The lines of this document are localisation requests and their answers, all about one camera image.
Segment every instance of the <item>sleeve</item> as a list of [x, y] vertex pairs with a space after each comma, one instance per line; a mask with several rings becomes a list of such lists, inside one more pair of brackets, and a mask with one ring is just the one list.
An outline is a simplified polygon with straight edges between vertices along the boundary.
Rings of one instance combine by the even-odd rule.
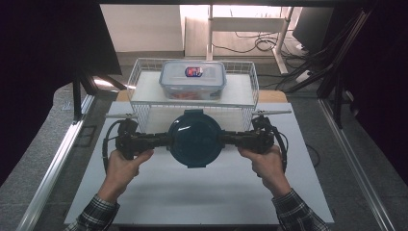
[[294, 190], [272, 202], [284, 230], [330, 230]]
[[76, 221], [64, 231], [105, 230], [111, 225], [119, 207], [119, 204], [104, 201], [96, 194]]

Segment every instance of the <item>food container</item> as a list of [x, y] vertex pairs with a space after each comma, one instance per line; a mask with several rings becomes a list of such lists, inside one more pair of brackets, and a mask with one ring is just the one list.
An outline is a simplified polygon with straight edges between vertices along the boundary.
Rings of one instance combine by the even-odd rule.
[[209, 61], [168, 61], [160, 85], [167, 98], [218, 100], [226, 85], [224, 64]]

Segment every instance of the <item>white tabletop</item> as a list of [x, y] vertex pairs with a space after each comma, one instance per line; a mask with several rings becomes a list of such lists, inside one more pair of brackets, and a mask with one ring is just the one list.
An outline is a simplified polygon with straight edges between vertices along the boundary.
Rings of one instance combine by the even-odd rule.
[[[270, 111], [293, 110], [289, 103], [260, 103]], [[110, 114], [131, 113], [129, 102], [114, 102]], [[289, 140], [286, 175], [296, 192], [324, 221], [334, 222], [294, 114], [269, 115]], [[116, 119], [107, 118], [65, 223], [73, 222], [97, 193], [105, 177], [102, 140]], [[115, 148], [111, 141], [109, 152]], [[227, 145], [207, 167], [187, 168], [164, 147], [140, 167], [127, 187], [114, 220], [123, 225], [278, 224], [272, 195], [237, 148]]]

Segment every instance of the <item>wrist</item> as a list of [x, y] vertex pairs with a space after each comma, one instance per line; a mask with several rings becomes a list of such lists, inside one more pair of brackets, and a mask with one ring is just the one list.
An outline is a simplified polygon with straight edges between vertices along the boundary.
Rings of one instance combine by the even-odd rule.
[[121, 193], [116, 190], [115, 187], [109, 186], [109, 184], [105, 184], [105, 182], [98, 191], [99, 198], [110, 203], [116, 203], [120, 195]]
[[271, 180], [264, 180], [264, 185], [270, 190], [275, 198], [284, 196], [292, 190], [285, 175], [273, 177]]

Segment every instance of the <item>white table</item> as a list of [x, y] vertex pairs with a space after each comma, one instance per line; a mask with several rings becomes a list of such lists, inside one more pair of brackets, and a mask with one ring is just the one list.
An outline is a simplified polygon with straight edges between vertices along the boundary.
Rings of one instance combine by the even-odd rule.
[[[263, 110], [292, 110], [289, 103], [261, 103]], [[132, 112], [129, 102], [114, 102], [110, 114]], [[334, 222], [294, 114], [270, 115], [272, 125], [289, 139], [286, 175], [297, 193], [324, 221]], [[116, 121], [107, 118], [65, 223], [73, 222], [97, 193], [105, 177], [102, 139]], [[115, 148], [111, 141], [109, 152]], [[119, 225], [247, 225], [278, 224], [272, 195], [241, 157], [227, 146], [204, 168], [187, 168], [164, 147], [155, 148], [140, 175], [120, 197], [114, 220]]]
[[213, 17], [213, 5], [209, 7], [208, 42], [206, 59], [213, 59], [213, 32], [269, 32], [279, 33], [276, 47], [272, 49], [276, 64], [281, 74], [288, 74], [285, 62], [282, 59], [282, 45], [291, 22], [293, 7], [288, 7], [285, 17]]

